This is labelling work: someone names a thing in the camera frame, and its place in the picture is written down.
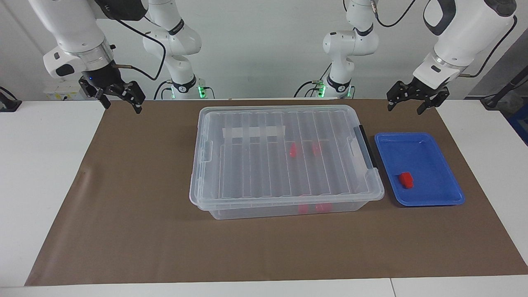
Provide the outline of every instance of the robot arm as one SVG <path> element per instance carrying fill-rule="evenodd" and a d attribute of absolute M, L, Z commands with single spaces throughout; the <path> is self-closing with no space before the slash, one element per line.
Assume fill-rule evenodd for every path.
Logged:
<path fill-rule="evenodd" d="M 124 82 L 115 66 L 112 47 L 96 24 L 94 4 L 88 0 L 29 0 L 44 26 L 54 35 L 58 46 L 44 56 L 48 73 L 54 78 L 82 73 L 79 80 L 90 97 L 110 106 L 106 95 L 132 104 L 137 113 L 145 100 L 137 82 Z M 95 0 L 108 18 L 140 20 L 147 12 L 145 0 Z"/>
<path fill-rule="evenodd" d="M 352 81 L 351 56 L 373 54 L 380 42 L 374 29 L 370 0 L 350 0 L 346 19 L 352 31 L 336 31 L 325 36 L 323 48 L 332 58 L 332 69 L 325 78 L 325 97 L 345 97 Z"/>
<path fill-rule="evenodd" d="M 166 50 L 165 66 L 171 74 L 173 95 L 176 99 L 199 99 L 205 97 L 200 88 L 204 81 L 197 78 L 191 63 L 184 55 L 196 54 L 202 48 L 198 33 L 191 29 L 180 16 L 174 0 L 149 0 L 149 13 L 152 22 L 159 28 L 149 34 L 161 42 Z M 158 44 L 143 38 L 143 46 L 150 54 L 163 57 Z"/>
<path fill-rule="evenodd" d="M 389 111 L 409 99 L 424 101 L 418 114 L 440 106 L 449 96 L 447 83 L 514 23 L 516 7 L 515 0 L 430 0 L 423 20 L 438 42 L 409 84 L 398 81 L 387 92 Z"/>

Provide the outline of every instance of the clear plastic lid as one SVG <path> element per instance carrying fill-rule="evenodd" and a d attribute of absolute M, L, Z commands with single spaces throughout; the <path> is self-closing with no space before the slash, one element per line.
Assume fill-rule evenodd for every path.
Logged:
<path fill-rule="evenodd" d="M 191 201 L 222 210 L 379 200 L 359 125 L 347 105 L 204 108 Z"/>

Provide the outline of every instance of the blue tray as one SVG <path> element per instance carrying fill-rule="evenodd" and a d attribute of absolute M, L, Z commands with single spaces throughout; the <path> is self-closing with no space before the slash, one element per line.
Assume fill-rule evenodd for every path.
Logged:
<path fill-rule="evenodd" d="M 375 137 L 396 199 L 405 206 L 459 205 L 462 189 L 435 139 L 427 133 L 380 133 Z M 414 187 L 406 189 L 399 175 L 410 172 Z"/>

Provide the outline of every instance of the red object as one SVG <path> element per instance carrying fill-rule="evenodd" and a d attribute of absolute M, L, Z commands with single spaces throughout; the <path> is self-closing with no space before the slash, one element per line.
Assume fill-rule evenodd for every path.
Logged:
<path fill-rule="evenodd" d="M 299 205 L 299 214 L 300 215 L 305 215 L 307 214 L 309 211 L 309 206 L 308 204 L 302 204 L 302 205 Z"/>
<path fill-rule="evenodd" d="M 400 180 L 400 183 L 403 185 L 406 189 L 411 189 L 414 187 L 412 175 L 410 172 L 403 172 L 398 176 L 398 179 Z"/>
<path fill-rule="evenodd" d="M 313 142 L 312 143 L 312 152 L 314 153 L 314 156 L 321 155 L 321 143 Z"/>
<path fill-rule="evenodd" d="M 323 212 L 331 212 L 332 204 L 331 203 L 316 204 L 315 211 L 319 212 L 320 214 Z"/>
<path fill-rule="evenodd" d="M 290 157 L 295 158 L 297 156 L 297 145 L 294 143 L 290 147 Z"/>

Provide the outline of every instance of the brown table surface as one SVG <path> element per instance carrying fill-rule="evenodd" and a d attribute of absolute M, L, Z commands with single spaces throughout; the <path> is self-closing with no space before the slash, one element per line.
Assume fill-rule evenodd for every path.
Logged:
<path fill-rule="evenodd" d="M 392 193 L 356 212 L 214 220 L 188 199 L 200 109 L 352 106 L 379 132 L 427 132 L 465 196 L 405 208 Z M 528 274 L 528 268 L 438 113 L 384 100 L 112 102 L 26 285 L 324 280 Z"/>

